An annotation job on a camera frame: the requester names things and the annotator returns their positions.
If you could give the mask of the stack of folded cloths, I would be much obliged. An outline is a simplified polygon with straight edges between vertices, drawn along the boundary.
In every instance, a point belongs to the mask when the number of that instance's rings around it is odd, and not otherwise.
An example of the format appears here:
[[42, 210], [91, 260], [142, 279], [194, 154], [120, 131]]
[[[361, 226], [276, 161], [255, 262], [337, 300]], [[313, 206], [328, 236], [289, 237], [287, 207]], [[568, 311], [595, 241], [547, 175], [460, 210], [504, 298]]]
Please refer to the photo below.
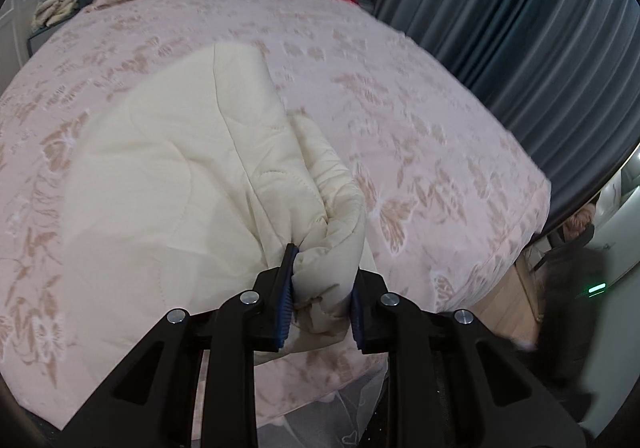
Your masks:
[[64, 21], [79, 7], [79, 0], [41, 0], [37, 4], [30, 29], [33, 33]]

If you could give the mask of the white wardrobe doors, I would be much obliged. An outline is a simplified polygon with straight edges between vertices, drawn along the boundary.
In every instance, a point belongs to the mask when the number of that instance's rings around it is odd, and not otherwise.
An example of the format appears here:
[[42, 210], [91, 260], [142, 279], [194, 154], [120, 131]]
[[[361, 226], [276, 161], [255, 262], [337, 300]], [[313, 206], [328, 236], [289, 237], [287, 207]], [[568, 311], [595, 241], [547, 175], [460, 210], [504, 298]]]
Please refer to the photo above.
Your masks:
[[29, 60], [27, 39], [32, 33], [32, 15], [40, 0], [4, 0], [0, 16], [0, 91]]

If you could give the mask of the pink floral bedspread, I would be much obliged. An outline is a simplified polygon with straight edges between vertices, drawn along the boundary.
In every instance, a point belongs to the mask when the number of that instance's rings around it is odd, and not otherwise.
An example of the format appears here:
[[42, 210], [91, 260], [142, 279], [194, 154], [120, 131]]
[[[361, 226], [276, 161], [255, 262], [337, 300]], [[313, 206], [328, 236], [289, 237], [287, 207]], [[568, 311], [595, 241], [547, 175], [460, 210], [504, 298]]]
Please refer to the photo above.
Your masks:
[[[367, 204], [390, 290], [429, 311], [468, 306], [541, 231], [550, 185], [516, 139], [410, 38], [346, 0], [132, 0], [74, 16], [1, 98], [1, 373], [62, 428], [107, 376], [87, 366], [64, 293], [65, 183], [85, 129], [191, 53], [257, 48], [283, 108], [320, 128]], [[256, 356], [260, 423], [382, 364], [347, 333]]]

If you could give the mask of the grey-blue curtain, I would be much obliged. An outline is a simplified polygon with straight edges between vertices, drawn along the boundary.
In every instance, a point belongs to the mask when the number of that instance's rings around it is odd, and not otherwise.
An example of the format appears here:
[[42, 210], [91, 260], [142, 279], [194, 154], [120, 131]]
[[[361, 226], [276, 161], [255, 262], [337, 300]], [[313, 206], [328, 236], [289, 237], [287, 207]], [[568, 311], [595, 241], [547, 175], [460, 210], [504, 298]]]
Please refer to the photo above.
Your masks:
[[639, 0], [372, 0], [511, 131], [551, 185], [549, 227], [639, 142]]

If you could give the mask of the cream quilted jacket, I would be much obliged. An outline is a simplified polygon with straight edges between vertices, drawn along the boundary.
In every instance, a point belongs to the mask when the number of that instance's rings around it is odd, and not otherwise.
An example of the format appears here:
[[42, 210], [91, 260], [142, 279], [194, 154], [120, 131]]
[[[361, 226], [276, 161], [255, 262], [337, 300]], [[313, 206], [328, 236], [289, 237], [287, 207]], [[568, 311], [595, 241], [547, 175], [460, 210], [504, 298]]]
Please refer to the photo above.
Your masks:
[[249, 289], [288, 245], [284, 348], [344, 340], [356, 271], [373, 263], [367, 204], [260, 51], [223, 41], [140, 82], [82, 134], [65, 183], [64, 293], [88, 368], [105, 376], [160, 317]]

